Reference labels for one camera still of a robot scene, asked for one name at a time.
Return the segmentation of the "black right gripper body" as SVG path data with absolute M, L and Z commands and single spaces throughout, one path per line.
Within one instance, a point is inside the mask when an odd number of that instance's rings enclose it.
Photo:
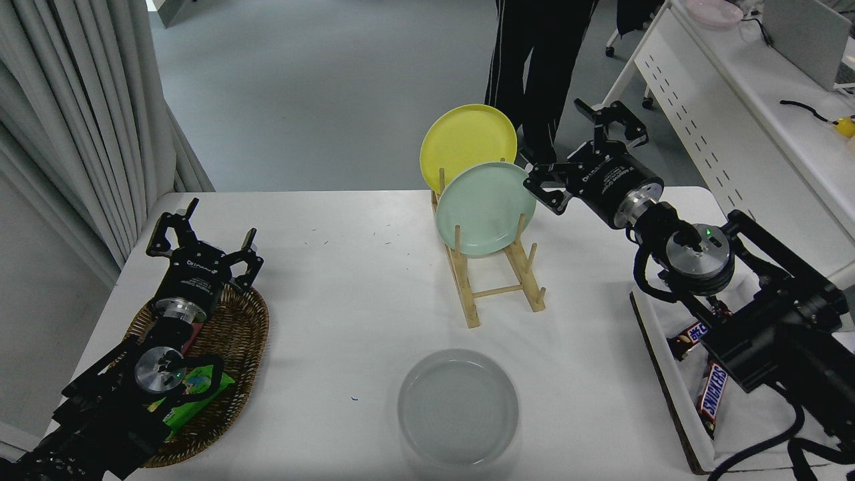
M 657 203 L 665 183 L 626 150 L 579 148 L 567 158 L 567 191 L 580 198 L 611 228 L 626 228 L 645 205 Z

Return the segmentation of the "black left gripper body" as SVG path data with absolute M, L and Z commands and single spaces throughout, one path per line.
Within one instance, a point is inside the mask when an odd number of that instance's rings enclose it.
M 173 250 L 167 273 L 158 287 L 158 300 L 181 299 L 201 309 L 216 308 L 232 277 L 225 258 L 226 253 L 207 243 Z

